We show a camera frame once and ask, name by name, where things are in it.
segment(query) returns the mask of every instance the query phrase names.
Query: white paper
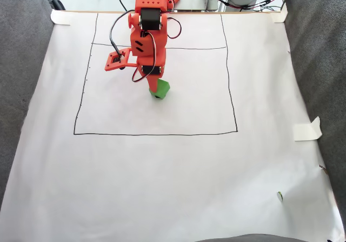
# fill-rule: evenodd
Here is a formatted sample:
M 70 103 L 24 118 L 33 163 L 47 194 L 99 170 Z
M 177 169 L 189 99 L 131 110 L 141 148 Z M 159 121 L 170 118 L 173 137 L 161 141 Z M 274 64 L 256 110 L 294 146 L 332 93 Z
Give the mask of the white paper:
M 52 10 L 52 13 L 50 14 L 50 19 L 55 24 L 60 25 L 70 25 L 72 21 L 73 13 L 71 12 L 64 12 L 64 11 L 57 11 Z
M 52 33 L 0 211 L 1 241 L 192 242 L 248 233 L 343 241 L 317 142 L 293 141 L 292 125 L 309 118 L 284 24 L 268 14 L 222 15 L 228 73 L 224 48 L 168 49 L 162 79 L 171 89 L 159 102 L 145 81 L 132 83 L 133 69 L 104 71 L 112 50 L 91 43 L 96 26 L 94 43 L 109 44 L 103 32 L 117 15 L 99 14 L 97 25 L 97 14 L 74 16 Z M 175 18 L 183 31 L 169 48 L 225 46 L 219 14 Z M 121 37 L 116 43 L 126 45 Z M 161 135 L 234 126 L 229 134 Z M 100 133 L 85 132 L 92 130 Z M 144 130 L 159 135 L 122 134 Z
M 310 124 L 299 124 L 293 126 L 294 141 L 316 140 L 322 136 L 320 128 L 320 117 Z

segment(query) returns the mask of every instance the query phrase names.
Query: small green sticker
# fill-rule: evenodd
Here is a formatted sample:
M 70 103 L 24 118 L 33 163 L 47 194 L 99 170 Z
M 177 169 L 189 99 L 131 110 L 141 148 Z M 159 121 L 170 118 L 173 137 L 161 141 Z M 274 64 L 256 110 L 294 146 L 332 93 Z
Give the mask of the small green sticker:
M 276 195 L 277 195 L 278 199 L 279 199 L 281 202 L 283 202 L 283 197 L 282 197 L 281 192 L 277 192 Z

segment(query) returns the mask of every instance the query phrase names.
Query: black line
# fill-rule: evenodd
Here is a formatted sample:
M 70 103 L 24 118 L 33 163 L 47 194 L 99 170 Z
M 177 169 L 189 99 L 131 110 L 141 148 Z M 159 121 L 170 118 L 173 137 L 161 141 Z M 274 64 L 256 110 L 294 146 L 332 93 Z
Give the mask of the black line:
M 177 135 L 177 136 L 195 136 L 195 135 L 224 135 L 224 134 L 230 134 L 230 133 L 236 133 L 238 131 L 230 131 L 230 132 L 224 132 L 224 133 L 217 133 L 217 134 L 99 134 L 99 133 L 81 133 L 81 134 L 74 134 L 74 135 L 126 135 L 126 136 L 142 136 L 142 135 L 153 135 L 153 136 L 160 136 L 160 135 Z
M 91 43 L 91 44 L 104 45 L 104 46 L 112 46 L 111 44 L 105 44 L 105 43 Z M 119 44 L 117 44 L 117 46 L 120 46 L 120 47 L 131 47 L 131 46 L 129 46 L 129 45 L 119 45 Z
M 111 44 L 104 44 L 104 43 L 91 43 L 96 45 L 105 45 L 105 46 L 112 46 Z M 128 45 L 118 45 L 120 47 L 131 47 Z M 215 47 L 215 48 L 180 48 L 180 47 L 166 47 L 166 49 L 183 49 L 183 50 L 214 50 L 214 49 L 224 49 L 227 48 L 227 46 L 224 47 Z
M 81 106 L 82 106 L 82 101 L 83 101 L 83 94 L 84 94 L 84 88 L 85 88 L 85 82 L 87 81 L 87 74 L 88 74 L 88 70 L 89 70 L 89 63 L 90 63 L 91 51 L 92 51 L 93 42 L 94 42 L 95 36 L 96 36 L 97 19 L 98 19 L 98 13 L 97 13 L 96 20 L 95 20 L 95 33 L 94 33 L 94 37 L 93 37 L 93 39 L 92 39 L 92 43 L 91 43 L 91 47 L 90 47 L 90 54 L 89 54 L 88 66 L 87 66 L 87 68 L 86 68 L 85 77 L 84 77 L 84 84 L 83 84 L 83 90 L 82 90 L 81 103 L 79 104 L 78 112 L 77 112 L 76 119 L 75 119 L 74 135 L 76 135 L 76 123 L 77 123 L 77 118 L 78 118 L 79 111 L 81 111 Z
M 236 131 L 238 131 L 237 120 L 236 120 L 236 113 L 234 112 L 234 106 L 233 106 L 233 100 L 232 100 L 231 90 L 230 90 L 230 88 L 229 88 L 228 45 L 227 45 L 227 39 L 226 39 L 225 29 L 224 29 L 224 27 L 223 27 L 223 21 L 222 21 L 222 15 L 221 15 L 221 14 L 220 14 L 220 17 L 221 17 L 222 31 L 223 31 L 223 35 L 225 36 L 226 47 L 227 47 L 226 68 L 227 68 L 227 74 L 228 74 L 228 91 L 229 91 L 229 96 L 231 97 L 231 103 L 232 103 L 232 107 L 233 107 L 234 122 L 235 122 L 235 124 L 236 124 Z
M 235 122 L 235 125 L 236 125 L 236 130 L 235 130 L 235 131 L 229 131 L 229 132 L 217 133 L 217 134 L 103 134 L 103 133 L 79 133 L 79 134 L 76 134 L 76 122 L 77 122 L 77 118 L 78 118 L 79 111 L 81 110 L 81 106 L 82 106 L 83 94 L 84 94 L 84 87 L 85 87 L 85 82 L 86 82 L 86 80 L 87 80 L 87 74 L 88 74 L 88 70 L 89 70 L 89 63 L 90 63 L 90 57 L 91 57 L 92 46 L 93 46 L 94 44 L 96 44 L 96 45 L 112 46 L 111 44 L 94 43 L 95 36 L 96 36 L 96 29 L 97 29 L 97 19 L 98 19 L 98 13 L 97 13 L 96 22 L 95 22 L 95 33 L 94 33 L 94 38 L 92 39 L 92 43 L 91 43 L 90 54 L 89 54 L 89 60 L 88 60 L 88 67 L 86 68 L 86 73 L 85 73 L 85 78 L 84 78 L 84 85 L 83 85 L 81 103 L 80 103 L 80 105 L 79 105 L 79 109 L 78 109 L 78 112 L 77 112 L 77 115 L 76 115 L 76 119 L 75 119 L 74 135 L 195 136 L 195 135 L 224 135 L 224 134 L 230 134 L 230 133 L 236 133 L 236 132 L 238 132 L 238 126 L 237 126 L 237 121 L 236 121 L 236 115 L 235 115 L 235 112 L 234 112 L 234 106 L 233 106 L 233 101 L 232 101 L 231 90 L 230 90 L 230 88 L 229 88 L 230 80 L 229 80 L 229 71 L 228 71 L 228 45 L 227 45 L 227 39 L 226 39 L 226 34 L 225 34 L 225 31 L 224 31 L 224 27 L 223 27 L 223 21 L 222 21 L 222 15 L 221 15 L 221 14 L 220 14 L 220 17 L 221 17 L 221 24 L 222 24 L 223 35 L 224 35 L 224 37 L 225 37 L 225 42 L 226 42 L 226 46 L 225 46 L 225 47 L 205 48 L 205 49 L 198 49 L 198 48 L 176 48 L 176 47 L 171 47 L 171 48 L 166 48 L 166 49 L 183 49 L 183 50 L 213 50 L 213 49 L 223 49 L 223 48 L 226 48 L 226 49 L 227 49 L 226 68 L 227 68 L 227 74 L 228 74 L 228 91 L 229 91 L 229 95 L 230 95 L 230 98 L 231 98 L 231 104 L 232 104 L 232 108 L 233 108 L 234 122 Z M 120 47 L 130 47 L 130 46 L 128 46 L 128 45 L 118 45 L 118 46 L 120 46 Z
M 179 47 L 168 47 L 166 49 L 183 49 L 183 50 L 214 50 L 214 49 L 224 49 L 224 47 L 215 47 L 215 48 L 179 48 Z

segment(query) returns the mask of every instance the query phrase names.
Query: tape piece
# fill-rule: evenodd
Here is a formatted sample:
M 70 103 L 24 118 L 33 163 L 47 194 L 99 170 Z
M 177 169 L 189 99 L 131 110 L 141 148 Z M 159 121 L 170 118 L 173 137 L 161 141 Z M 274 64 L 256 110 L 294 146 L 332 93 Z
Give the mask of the tape piece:
M 294 141 L 316 140 L 322 136 L 320 128 L 320 117 L 315 118 L 310 124 L 294 125 Z
M 285 22 L 286 17 L 288 15 L 286 3 L 283 4 L 283 7 L 282 7 L 280 13 L 279 12 L 273 12 L 273 13 L 270 13 L 270 15 L 271 15 L 271 19 L 274 23 Z
M 50 19 L 55 24 L 71 25 L 72 16 L 73 13 L 71 12 L 57 11 L 53 9 L 50 14 Z

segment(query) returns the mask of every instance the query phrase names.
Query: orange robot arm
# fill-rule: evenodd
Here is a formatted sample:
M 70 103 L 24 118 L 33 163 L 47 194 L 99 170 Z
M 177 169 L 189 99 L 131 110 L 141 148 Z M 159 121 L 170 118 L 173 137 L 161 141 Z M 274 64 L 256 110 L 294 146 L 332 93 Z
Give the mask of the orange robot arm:
M 132 80 L 138 82 L 146 78 L 150 92 L 164 98 L 169 84 L 159 79 L 163 76 L 166 61 L 167 11 L 174 8 L 178 1 L 136 0 L 135 13 L 128 17 L 129 28 L 132 28 L 131 48 L 117 50 L 115 46 L 117 51 L 109 55 L 105 70 L 136 67 Z M 131 51 L 132 55 L 137 56 L 136 64 L 128 63 Z M 137 71 L 141 78 L 134 80 Z

